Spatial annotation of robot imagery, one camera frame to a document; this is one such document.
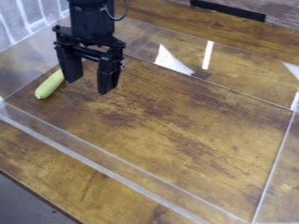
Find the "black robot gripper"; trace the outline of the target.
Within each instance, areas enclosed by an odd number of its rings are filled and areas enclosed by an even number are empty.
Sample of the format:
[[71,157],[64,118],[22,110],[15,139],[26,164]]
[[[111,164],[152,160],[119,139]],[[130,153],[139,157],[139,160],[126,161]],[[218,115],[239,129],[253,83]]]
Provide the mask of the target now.
[[[79,37],[67,26],[55,25],[56,33],[55,49],[60,62],[64,79],[68,83],[75,82],[83,76],[82,60],[98,62],[98,92],[104,95],[116,86],[120,76],[120,68],[126,66],[123,50],[127,44],[112,34],[100,37]],[[90,49],[91,46],[104,46],[104,52]]]

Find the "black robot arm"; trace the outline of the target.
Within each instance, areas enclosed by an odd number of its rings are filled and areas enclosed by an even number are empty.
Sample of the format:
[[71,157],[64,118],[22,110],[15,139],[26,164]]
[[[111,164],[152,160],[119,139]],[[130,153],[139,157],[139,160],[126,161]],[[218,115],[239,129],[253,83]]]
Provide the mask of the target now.
[[126,65],[127,44],[114,37],[115,0],[67,0],[71,27],[55,25],[55,50],[64,79],[68,83],[83,77],[82,60],[98,62],[98,92],[104,95],[116,86]]

